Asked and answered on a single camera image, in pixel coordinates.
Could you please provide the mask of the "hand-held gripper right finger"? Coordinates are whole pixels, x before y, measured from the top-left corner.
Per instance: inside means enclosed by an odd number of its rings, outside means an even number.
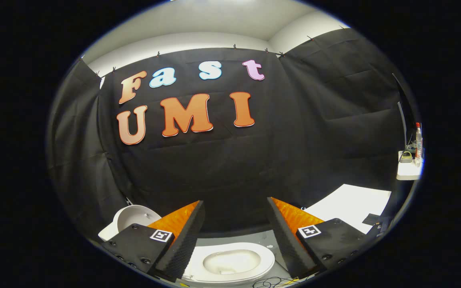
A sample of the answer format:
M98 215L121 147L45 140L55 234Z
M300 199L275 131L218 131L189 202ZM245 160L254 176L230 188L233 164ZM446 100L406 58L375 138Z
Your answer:
M379 236L381 223L363 233L342 219L321 220L287 202L267 197L267 218L293 278L343 266Z

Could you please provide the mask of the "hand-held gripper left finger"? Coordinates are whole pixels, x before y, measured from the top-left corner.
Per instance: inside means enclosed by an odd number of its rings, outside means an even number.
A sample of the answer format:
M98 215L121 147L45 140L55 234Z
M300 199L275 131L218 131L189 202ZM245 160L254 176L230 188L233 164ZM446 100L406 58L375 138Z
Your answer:
M141 273L167 281L180 279L190 262L204 219L204 202L195 201L159 220L148 209L123 208L102 232L102 248Z

